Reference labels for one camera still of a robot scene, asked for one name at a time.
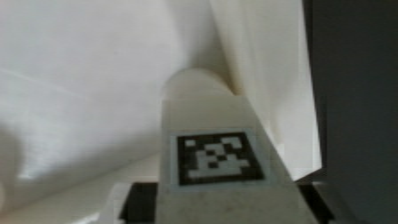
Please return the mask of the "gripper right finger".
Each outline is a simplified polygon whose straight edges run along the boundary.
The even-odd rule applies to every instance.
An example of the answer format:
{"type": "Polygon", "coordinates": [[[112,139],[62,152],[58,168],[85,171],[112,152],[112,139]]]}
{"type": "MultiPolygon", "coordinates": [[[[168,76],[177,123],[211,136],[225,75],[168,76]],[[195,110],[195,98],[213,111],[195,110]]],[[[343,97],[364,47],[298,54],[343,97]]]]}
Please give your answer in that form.
{"type": "Polygon", "coordinates": [[[311,212],[316,217],[318,224],[330,224],[334,221],[334,214],[327,206],[325,200],[311,183],[298,184],[300,193],[305,199],[305,203],[311,212]]]}

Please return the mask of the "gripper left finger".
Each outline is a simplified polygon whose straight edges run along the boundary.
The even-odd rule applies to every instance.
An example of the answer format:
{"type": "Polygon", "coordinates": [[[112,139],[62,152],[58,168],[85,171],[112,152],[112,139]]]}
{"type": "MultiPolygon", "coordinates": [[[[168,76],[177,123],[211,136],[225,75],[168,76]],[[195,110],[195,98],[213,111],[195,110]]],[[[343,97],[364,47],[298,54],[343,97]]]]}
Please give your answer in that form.
{"type": "Polygon", "coordinates": [[[138,182],[131,185],[119,213],[122,224],[154,224],[156,193],[156,182],[138,182]]]}

